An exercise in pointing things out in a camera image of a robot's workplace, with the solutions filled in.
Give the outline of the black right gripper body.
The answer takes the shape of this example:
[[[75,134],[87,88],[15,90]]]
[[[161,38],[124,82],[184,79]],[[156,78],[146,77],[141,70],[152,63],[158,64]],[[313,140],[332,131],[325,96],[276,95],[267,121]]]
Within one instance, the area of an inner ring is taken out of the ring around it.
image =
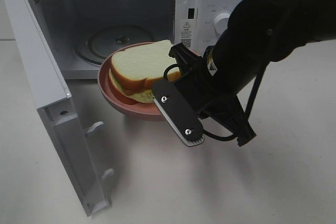
[[[192,71],[181,73],[181,77],[173,81],[173,84],[197,115],[205,115],[201,112],[201,95],[235,95],[234,93],[228,92],[222,83],[212,79],[205,58],[198,61]]]

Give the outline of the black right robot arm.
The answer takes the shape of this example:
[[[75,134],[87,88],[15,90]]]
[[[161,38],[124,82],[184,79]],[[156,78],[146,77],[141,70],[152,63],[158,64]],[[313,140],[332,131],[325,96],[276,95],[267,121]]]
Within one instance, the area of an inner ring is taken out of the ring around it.
[[[170,49],[181,77],[178,104],[192,113],[167,113],[182,142],[204,136],[239,146],[255,137],[248,119],[267,66],[308,43],[335,39],[335,0],[242,0],[216,44],[197,56],[183,44]]]

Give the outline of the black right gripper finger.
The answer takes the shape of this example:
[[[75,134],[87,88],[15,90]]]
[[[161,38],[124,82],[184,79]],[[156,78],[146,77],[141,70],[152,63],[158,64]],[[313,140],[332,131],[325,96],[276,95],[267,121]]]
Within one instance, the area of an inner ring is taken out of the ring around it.
[[[174,58],[180,73],[188,73],[194,69],[196,63],[202,60],[202,56],[190,51],[183,43],[171,47],[169,56]]]
[[[200,104],[203,114],[212,118],[232,133],[230,136],[218,136],[204,130],[203,134],[206,136],[221,142],[228,142],[236,138],[240,147],[256,136],[236,95],[211,96],[203,94],[200,97]]]

